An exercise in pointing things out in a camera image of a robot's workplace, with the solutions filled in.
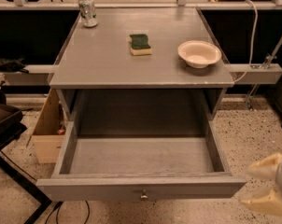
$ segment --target speckled floor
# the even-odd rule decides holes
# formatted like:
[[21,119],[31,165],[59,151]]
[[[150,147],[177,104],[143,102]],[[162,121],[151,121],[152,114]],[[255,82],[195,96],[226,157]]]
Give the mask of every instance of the speckled floor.
[[[11,143],[4,152],[34,178],[50,176],[53,164],[38,164],[30,135],[44,102],[44,98],[9,99],[10,104],[34,107],[27,112],[23,123],[28,130],[21,139]],[[88,223],[275,223],[273,217],[247,210],[238,198],[258,187],[272,185],[247,176],[246,169],[255,160],[274,152],[282,152],[282,129],[279,116],[266,99],[253,101],[254,111],[248,111],[243,98],[226,97],[215,118],[219,142],[233,175],[245,176],[247,184],[229,200],[172,200],[157,202],[89,202],[91,215]],[[45,223],[54,203],[36,223]],[[38,203],[0,170],[0,223],[23,223],[37,208]],[[87,216],[84,202],[65,202],[59,213],[59,223],[84,223]],[[53,215],[48,223],[56,223]]]

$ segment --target drawer knob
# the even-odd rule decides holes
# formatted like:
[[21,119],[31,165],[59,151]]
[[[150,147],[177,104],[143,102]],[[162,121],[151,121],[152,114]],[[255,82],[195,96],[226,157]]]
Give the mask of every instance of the drawer knob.
[[140,200],[141,200],[141,201],[146,201],[146,200],[148,200],[148,195],[147,195],[147,191],[146,191],[146,190],[143,190],[143,191],[142,191],[142,194],[141,194],[141,196],[140,196]]

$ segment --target sponge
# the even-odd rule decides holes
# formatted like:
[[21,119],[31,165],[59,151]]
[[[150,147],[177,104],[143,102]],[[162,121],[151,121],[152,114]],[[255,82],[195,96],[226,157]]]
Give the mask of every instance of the sponge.
[[133,56],[150,55],[152,48],[148,44],[148,36],[146,34],[130,35],[131,53]]

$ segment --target gray tabletop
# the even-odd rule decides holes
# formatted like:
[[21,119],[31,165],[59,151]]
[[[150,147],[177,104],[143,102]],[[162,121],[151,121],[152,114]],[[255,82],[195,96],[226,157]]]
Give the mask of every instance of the gray tabletop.
[[[223,61],[204,69],[186,65],[178,46],[212,43],[193,7],[98,8],[98,26],[77,27],[50,85],[54,89],[225,88],[233,85]],[[130,34],[145,33],[153,52],[133,56]]]

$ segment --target white cable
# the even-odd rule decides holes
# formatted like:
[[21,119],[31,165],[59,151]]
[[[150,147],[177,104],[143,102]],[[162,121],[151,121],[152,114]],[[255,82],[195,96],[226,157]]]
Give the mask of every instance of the white cable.
[[[254,20],[254,24],[253,24],[253,30],[252,30],[252,35],[251,35],[251,44],[250,44],[250,58],[249,58],[249,64],[248,66],[251,66],[252,63],[252,57],[253,57],[253,46],[254,46],[254,37],[255,37],[255,31],[256,31],[256,24],[257,24],[257,19],[259,17],[258,15],[258,11],[256,9],[255,4],[251,1],[251,0],[246,0],[245,2],[247,2],[248,4],[252,5],[255,11],[255,20]],[[244,72],[244,74],[242,76],[240,76],[238,79],[234,80],[234,83],[240,81],[242,78],[245,77],[245,75],[247,74],[247,71]]]

